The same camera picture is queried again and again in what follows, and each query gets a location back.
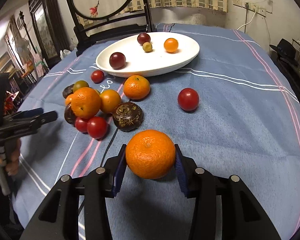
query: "dark red tomato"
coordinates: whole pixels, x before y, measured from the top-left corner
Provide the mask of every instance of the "dark red tomato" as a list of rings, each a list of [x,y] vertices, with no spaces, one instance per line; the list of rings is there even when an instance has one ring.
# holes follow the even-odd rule
[[[108,130],[108,123],[105,119],[95,116],[92,117],[88,121],[88,134],[95,139],[101,139],[103,136],[106,135]]]
[[[137,41],[142,46],[145,42],[150,42],[151,37],[148,33],[140,33],[137,37]]]
[[[112,53],[109,59],[109,63],[113,69],[123,68],[126,64],[126,57],[121,52]]]
[[[75,119],[74,126],[77,128],[79,132],[87,132],[87,124],[88,124],[88,119],[82,119],[80,117],[77,117]]]
[[[95,83],[95,84],[99,84],[103,81],[103,79],[105,78],[105,74],[103,73],[103,71],[101,70],[96,70],[93,71],[91,74],[91,80]]]
[[[178,104],[185,111],[192,111],[199,105],[199,95],[192,88],[181,90],[178,95]]]

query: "oval plate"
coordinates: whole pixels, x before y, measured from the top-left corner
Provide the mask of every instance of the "oval plate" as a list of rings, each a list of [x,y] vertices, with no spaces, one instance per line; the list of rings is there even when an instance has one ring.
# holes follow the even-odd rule
[[[137,34],[106,47],[96,59],[97,66],[102,71],[117,77],[132,75],[151,77],[177,70],[190,63],[199,53],[199,44],[188,36],[168,32],[148,34],[151,37],[152,52],[144,52],[137,42]],[[175,38],[179,43],[179,48],[175,53],[168,53],[163,47],[168,38]],[[125,55],[127,63],[124,68],[115,70],[110,66],[109,58],[114,52],[121,52]]]

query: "human hand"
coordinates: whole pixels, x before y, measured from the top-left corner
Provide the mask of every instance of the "human hand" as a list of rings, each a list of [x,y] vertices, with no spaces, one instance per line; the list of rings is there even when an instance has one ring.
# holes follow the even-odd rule
[[[19,138],[17,140],[16,149],[11,153],[10,162],[5,167],[5,169],[6,169],[9,176],[16,175],[18,173],[20,147],[21,147],[21,140]]]

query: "silver screw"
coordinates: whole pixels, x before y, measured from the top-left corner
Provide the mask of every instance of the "silver screw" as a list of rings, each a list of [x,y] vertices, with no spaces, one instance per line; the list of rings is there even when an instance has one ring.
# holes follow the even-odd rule
[[[106,169],[104,167],[99,167],[96,169],[96,173],[98,173],[98,174],[102,174],[104,172],[106,172]]]
[[[70,176],[69,175],[63,175],[62,177],[61,177],[61,181],[63,181],[63,182],[66,182],[66,181],[68,181],[70,179]]]
[[[197,174],[204,174],[204,169],[203,168],[196,168],[195,173]]]
[[[232,175],[231,180],[234,182],[238,182],[240,180],[240,178],[237,175]]]

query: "hat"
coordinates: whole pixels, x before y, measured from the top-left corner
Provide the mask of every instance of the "hat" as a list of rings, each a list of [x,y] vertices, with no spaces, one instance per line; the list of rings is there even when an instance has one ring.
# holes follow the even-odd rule
[[[270,45],[270,48],[275,50],[282,58],[287,60],[292,65],[298,66],[298,62],[294,59],[296,56],[296,49],[292,44],[285,39],[281,39],[278,46]]]

